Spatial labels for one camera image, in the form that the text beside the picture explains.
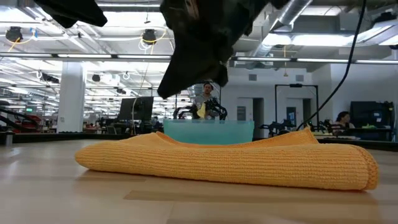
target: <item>teal bin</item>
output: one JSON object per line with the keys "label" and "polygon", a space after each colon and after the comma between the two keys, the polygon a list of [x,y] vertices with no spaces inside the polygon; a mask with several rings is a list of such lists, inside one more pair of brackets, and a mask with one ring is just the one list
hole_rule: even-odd
{"label": "teal bin", "polygon": [[251,142],[253,121],[164,120],[164,133],[193,144],[226,145]]}

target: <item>man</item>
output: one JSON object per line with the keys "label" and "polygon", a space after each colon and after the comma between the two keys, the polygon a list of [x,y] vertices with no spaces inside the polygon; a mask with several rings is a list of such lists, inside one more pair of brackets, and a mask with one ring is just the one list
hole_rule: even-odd
{"label": "man", "polygon": [[[195,97],[195,105],[198,110],[201,108],[202,104],[207,100],[211,99],[213,96],[211,95],[211,91],[214,90],[213,85],[210,82],[205,82],[203,84],[203,93]],[[218,116],[218,113],[212,110],[206,110],[205,119],[215,119]]]}

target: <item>table surface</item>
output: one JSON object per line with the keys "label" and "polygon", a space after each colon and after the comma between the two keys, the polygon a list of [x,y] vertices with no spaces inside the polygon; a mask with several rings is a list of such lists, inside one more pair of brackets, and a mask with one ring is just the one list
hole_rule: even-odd
{"label": "table surface", "polygon": [[1,223],[398,223],[394,152],[371,151],[376,190],[340,192],[90,171],[73,155],[96,142],[1,147]]}

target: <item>computer monitor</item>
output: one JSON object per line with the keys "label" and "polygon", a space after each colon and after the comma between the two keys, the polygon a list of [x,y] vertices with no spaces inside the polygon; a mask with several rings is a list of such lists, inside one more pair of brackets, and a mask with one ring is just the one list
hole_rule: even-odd
{"label": "computer monitor", "polygon": [[[135,98],[122,99],[118,120],[132,119],[132,106],[134,100]],[[134,105],[134,119],[149,121],[152,117],[153,104],[154,98],[152,96],[137,98],[136,104]]]}

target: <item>ceiling pipe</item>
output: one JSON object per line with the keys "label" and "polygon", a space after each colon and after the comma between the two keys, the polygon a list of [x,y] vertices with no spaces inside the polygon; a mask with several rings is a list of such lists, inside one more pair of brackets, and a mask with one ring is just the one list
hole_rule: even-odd
{"label": "ceiling pipe", "polygon": [[[293,26],[294,21],[303,13],[305,8],[311,4],[312,0],[291,0],[285,7],[283,7],[279,12],[279,17],[274,21],[273,25],[271,25],[270,29],[267,31],[267,34],[270,31],[276,30],[283,26]],[[273,45],[267,45],[264,43],[264,39],[261,44],[257,47],[255,51],[250,54],[250,57],[266,57],[271,49],[274,47]],[[251,62],[246,64],[247,69],[254,69],[257,62]]]}

